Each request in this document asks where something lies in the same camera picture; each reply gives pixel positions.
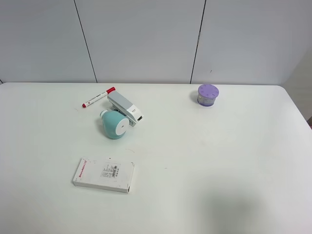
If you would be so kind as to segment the white grey stapler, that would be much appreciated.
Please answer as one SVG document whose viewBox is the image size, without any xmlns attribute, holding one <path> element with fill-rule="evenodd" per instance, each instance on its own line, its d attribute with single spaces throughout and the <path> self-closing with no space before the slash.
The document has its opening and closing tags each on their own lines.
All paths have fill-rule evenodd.
<svg viewBox="0 0 312 234">
<path fill-rule="evenodd" d="M 143 119 L 142 112 L 127 98 L 117 91 L 112 91 L 107 96 L 112 104 L 111 110 L 117 111 L 128 118 L 129 124 L 134 127 Z"/>
</svg>

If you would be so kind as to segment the red and white marker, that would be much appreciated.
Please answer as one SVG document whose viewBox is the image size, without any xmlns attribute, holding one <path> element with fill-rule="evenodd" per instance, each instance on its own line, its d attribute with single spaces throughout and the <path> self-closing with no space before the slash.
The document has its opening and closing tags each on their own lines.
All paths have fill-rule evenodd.
<svg viewBox="0 0 312 234">
<path fill-rule="evenodd" d="M 98 94 L 97 96 L 91 98 L 90 100 L 86 101 L 85 103 L 82 104 L 83 108 L 86 108 L 88 106 L 90 106 L 91 104 L 95 103 L 96 101 L 106 97 L 109 93 L 111 93 L 112 91 L 115 91 L 115 87 L 111 87 L 110 89 L 106 90 L 105 92 Z"/>
</svg>

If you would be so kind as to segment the purple lidded round container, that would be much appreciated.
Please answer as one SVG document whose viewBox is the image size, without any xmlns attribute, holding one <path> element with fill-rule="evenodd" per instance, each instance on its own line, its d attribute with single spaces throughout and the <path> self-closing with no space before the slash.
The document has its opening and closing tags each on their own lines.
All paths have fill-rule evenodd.
<svg viewBox="0 0 312 234">
<path fill-rule="evenodd" d="M 217 87 L 211 84 L 202 84 L 198 88 L 197 102 L 202 106 L 212 106 L 215 99 L 219 95 L 219 90 Z"/>
</svg>

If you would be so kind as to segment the white flat cardboard box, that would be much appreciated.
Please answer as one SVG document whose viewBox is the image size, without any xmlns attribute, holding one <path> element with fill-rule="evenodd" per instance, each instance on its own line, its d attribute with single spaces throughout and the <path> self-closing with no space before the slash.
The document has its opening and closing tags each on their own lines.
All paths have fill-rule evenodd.
<svg viewBox="0 0 312 234">
<path fill-rule="evenodd" d="M 75 186 L 129 193 L 135 164 L 111 159 L 81 159 L 72 180 Z"/>
</svg>

